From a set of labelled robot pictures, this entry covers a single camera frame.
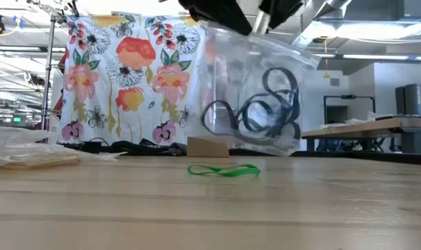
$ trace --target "wooden tabletop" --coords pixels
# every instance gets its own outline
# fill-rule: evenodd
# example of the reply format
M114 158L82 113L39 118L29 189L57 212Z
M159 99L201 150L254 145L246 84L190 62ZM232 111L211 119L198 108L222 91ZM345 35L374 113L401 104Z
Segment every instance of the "wooden tabletop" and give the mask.
M254 163L259 178L191 176ZM421 250L421 166L319 158L121 158L0 170L0 250Z
M316 131L302 133L302 138L321 138L345 136L351 138L371 138L390 135L388 129L392 128L421 128L421 118L392 118L375 122L353 124L346 126L332 126Z

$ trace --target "floral fabric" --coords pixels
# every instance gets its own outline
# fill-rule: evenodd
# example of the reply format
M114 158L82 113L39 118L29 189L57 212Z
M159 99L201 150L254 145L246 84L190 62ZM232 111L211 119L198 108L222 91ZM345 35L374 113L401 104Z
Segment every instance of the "floral fabric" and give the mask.
M190 18L69 17L59 141L185 143L205 30Z

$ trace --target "wall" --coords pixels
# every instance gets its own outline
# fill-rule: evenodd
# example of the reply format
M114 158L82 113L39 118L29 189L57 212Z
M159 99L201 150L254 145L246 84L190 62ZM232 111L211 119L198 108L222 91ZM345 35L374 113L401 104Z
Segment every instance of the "wall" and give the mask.
M374 64L368 65L349 76L349 91L356 96L375 96ZM372 111L370 99L356 99L351 101L348 108L348 117L366 120L369 111Z
M331 78L339 78L340 86L333 87L329 78L324 78L325 71L316 71L308 76L302 89L302 130L320 129L324 124L323 96L349 94L349 78L341 71L328 71ZM328 105L349 105L347 101L330 100ZM302 140L300 150L306 150L306 141Z
M375 63L377 113L395 114L395 88L418 83L421 86L421 64Z

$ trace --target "desk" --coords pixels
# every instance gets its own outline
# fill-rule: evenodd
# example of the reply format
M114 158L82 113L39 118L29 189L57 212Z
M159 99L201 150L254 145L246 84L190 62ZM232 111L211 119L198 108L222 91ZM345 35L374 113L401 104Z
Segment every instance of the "desk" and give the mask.
M254 163L259 178L191 176ZM0 170L0 250L421 250L421 166L123 157Z
M392 118L375 122L323 128L304 132L308 151L315 150L316 139L364 139L392 137L400 133L403 153L421 153L421 118Z

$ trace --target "ceiling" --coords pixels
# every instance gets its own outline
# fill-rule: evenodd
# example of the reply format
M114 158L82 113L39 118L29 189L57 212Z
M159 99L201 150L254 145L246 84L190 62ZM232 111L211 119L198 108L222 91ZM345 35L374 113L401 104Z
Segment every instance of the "ceiling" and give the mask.
M33 46L47 48L49 40L50 16L46 11L45 5L27 3L27 0L2 0L0 1L0 15L3 15L3 22L6 25L8 33L15 29L15 17L21 17L23 26L18 31L9 36L0 37L0 45L10 46ZM53 8L64 8L67 0L41 0L42 3L50 4ZM184 13L184 9L176 0L169 0L164 3L158 3L157 0L78 0L77 7L82 15L109 15L112 10L128 13L141 13L143 15L178 15ZM258 0L238 0L240 7L246 14L248 20L253 24L257 10ZM276 30L270 32L270 36L292 43L301 33L301 8L285 24L280 25ZM67 34L61 29L55 30L54 46L65 47L67 43ZM312 43L308 49L314 52L325 52L325 45ZM408 45L387 45L368 42L357 42L342 38L331 39L327 42L326 51L330 53L421 53L421 44ZM62 53L53 55L52 63L57 63ZM32 90L41 90L42 87L27 83L24 79L25 72L36 74L42 78L45 75L46 53L11 53L8 55L0 53L0 88L12 89L15 91L0 93L0 101L18 101L23 103L39 104L42 101L41 92L32 92ZM353 72L363 67L369 62L358 60L330 60L328 67L320 64L321 69L343 70L345 73Z

